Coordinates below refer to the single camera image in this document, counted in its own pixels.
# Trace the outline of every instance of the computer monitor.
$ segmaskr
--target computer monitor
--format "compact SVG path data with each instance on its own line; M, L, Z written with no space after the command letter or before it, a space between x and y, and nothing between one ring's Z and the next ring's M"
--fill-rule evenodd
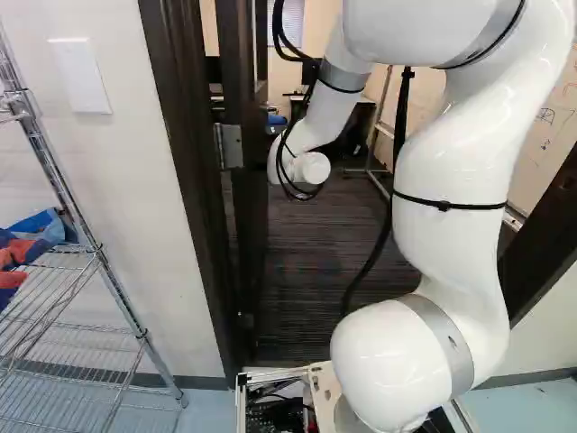
M221 84L223 82L223 70L220 66L219 56L205 56L206 77L210 84Z
M318 61L318 64L320 65L320 62L323 59L321 58L315 60ZM305 63L303 63L303 73L300 78L300 84L304 86L311 86L314 80L315 80L315 71L313 69L313 64L311 61L306 61Z

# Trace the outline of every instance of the open door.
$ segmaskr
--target open door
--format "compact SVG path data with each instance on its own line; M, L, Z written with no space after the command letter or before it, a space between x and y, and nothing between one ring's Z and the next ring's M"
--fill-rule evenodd
M269 141L265 132L268 98L267 1L216 0L223 71L224 127L236 128L242 166L231 169L236 227L239 317L250 348L256 346L256 306L263 284L268 237Z

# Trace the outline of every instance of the blue object on desk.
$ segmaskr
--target blue object on desk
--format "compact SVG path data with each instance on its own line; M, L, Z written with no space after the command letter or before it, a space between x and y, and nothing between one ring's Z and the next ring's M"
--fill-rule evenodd
M269 115L269 125L287 124L287 118L284 115Z

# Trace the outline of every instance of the window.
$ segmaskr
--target window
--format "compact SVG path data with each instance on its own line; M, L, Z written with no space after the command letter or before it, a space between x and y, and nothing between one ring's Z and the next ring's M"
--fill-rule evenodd
M272 42L272 8L274 0L268 0L269 12L269 46L274 46ZM303 19L305 17L305 0L285 0L282 10L282 24L289 41L296 47L302 46L303 40Z

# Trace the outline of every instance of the door hinge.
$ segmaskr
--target door hinge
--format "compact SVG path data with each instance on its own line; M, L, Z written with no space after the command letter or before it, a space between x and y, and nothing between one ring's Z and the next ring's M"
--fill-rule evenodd
M215 124L214 134L220 157L220 169L244 167L241 126L239 124Z

